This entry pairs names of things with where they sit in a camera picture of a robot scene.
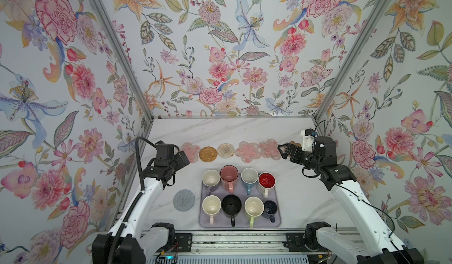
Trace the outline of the grey round coaster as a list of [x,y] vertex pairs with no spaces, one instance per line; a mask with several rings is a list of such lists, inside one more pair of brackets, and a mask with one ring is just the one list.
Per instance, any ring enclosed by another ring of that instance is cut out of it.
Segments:
[[176,210],[186,212],[193,208],[195,200],[195,194],[192,191],[183,189],[175,194],[173,198],[173,205]]

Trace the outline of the woven tan round coaster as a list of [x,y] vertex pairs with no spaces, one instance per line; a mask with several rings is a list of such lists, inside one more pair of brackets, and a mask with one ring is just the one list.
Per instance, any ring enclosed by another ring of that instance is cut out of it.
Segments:
[[200,150],[199,158],[203,162],[213,162],[218,156],[218,152],[211,146],[204,147]]

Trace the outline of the colourful patterned round coaster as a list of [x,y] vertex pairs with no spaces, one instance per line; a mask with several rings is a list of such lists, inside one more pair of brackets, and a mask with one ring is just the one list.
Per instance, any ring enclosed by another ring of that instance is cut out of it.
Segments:
[[223,143],[217,148],[217,153],[219,157],[223,159],[228,159],[235,154],[235,148],[230,143]]

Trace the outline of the dark navy small mug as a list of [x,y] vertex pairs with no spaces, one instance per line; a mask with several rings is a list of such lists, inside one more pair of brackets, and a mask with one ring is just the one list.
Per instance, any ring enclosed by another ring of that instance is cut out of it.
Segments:
[[276,214],[278,213],[278,206],[277,204],[272,200],[266,200],[264,202],[264,212],[262,213],[262,216],[266,219],[268,219],[271,223],[276,222]]

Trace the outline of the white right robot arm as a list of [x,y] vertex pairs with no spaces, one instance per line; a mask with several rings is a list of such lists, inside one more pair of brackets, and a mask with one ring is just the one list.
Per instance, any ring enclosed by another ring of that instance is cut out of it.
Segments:
[[307,135],[302,146],[278,145],[283,159],[312,170],[313,178],[323,183],[347,212],[364,245],[359,246],[338,233],[326,222],[306,226],[304,246],[309,251],[327,249],[347,264],[422,264],[416,248],[408,248],[395,233],[394,225],[381,218],[383,210],[372,206],[354,173],[337,162],[336,143],[330,137]]

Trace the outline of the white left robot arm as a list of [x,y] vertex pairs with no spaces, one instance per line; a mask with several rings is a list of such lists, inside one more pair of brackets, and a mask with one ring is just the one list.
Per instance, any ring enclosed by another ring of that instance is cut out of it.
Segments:
[[[156,150],[145,168],[139,150],[141,140]],[[135,155],[140,187],[108,233],[97,235],[93,241],[94,264],[145,264],[176,245],[174,225],[158,222],[146,229],[145,218],[164,189],[175,184],[176,172],[190,161],[178,146],[152,143],[144,137],[136,138]]]

